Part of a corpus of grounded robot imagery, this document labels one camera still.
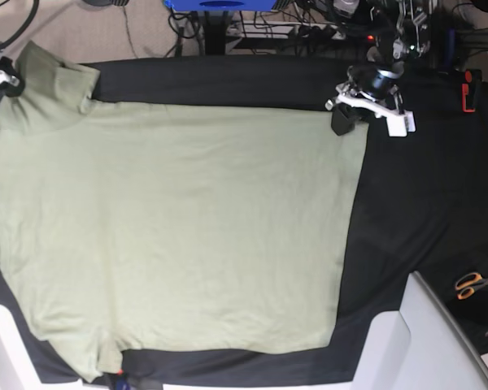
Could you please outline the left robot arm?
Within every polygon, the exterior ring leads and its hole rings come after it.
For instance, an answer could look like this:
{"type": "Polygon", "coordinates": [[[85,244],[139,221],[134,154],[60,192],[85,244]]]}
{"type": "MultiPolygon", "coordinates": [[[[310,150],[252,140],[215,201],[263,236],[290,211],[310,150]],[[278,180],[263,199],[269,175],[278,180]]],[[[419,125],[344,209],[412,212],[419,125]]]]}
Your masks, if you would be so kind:
{"type": "Polygon", "coordinates": [[[345,135],[373,116],[386,121],[390,137],[415,132],[399,80],[405,62],[429,52],[430,7],[424,1],[327,1],[325,6],[340,34],[374,43],[366,62],[349,66],[346,80],[325,103],[333,131],[345,135]]]}

